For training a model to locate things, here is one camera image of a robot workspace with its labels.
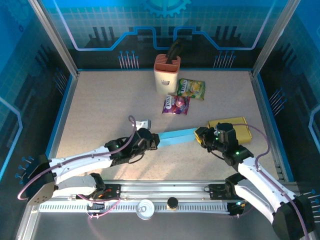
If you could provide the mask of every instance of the beige floor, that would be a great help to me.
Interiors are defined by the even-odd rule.
[[[91,151],[109,140],[128,137],[131,124],[151,120],[151,131],[161,133],[206,126],[208,120],[243,116],[264,130],[248,72],[180,71],[180,78],[203,80],[204,101],[191,99],[185,115],[162,114],[164,96],[155,91],[152,71],[81,72],[58,148],[57,157]],[[267,149],[262,136],[251,131],[245,146],[257,156]],[[271,153],[261,164],[278,178]],[[104,179],[223,180],[235,173],[196,141],[149,151],[135,164],[98,169]]]

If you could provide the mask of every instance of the black cap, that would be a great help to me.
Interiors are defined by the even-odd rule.
[[[170,197],[167,202],[169,208],[176,209],[178,207],[178,199],[175,197]]]

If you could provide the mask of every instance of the knife block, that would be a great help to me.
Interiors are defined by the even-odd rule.
[[[161,95],[177,92],[181,58],[177,56],[176,60],[172,60],[172,64],[167,64],[167,60],[165,54],[159,54],[156,56],[153,66],[155,89]]]

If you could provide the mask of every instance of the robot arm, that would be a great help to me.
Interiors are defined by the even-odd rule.
[[[209,153],[221,152],[222,159],[237,171],[225,180],[226,194],[236,195],[252,204],[269,220],[281,240],[297,240],[314,232],[316,227],[309,199],[285,188],[248,149],[239,145],[232,124],[219,123],[216,129],[199,127],[195,135],[203,148]]]
[[[28,204],[37,205],[53,197],[73,194],[88,196],[93,200],[108,199],[107,195],[99,197],[105,191],[104,181],[99,174],[79,175],[119,164],[135,163],[144,156],[145,151],[158,149],[160,139],[149,131],[150,125],[149,120],[136,122],[138,130],[132,137],[111,140],[93,151],[66,158],[47,159],[45,155],[35,158],[22,175]],[[137,156],[140,156],[138,160],[131,161]]]

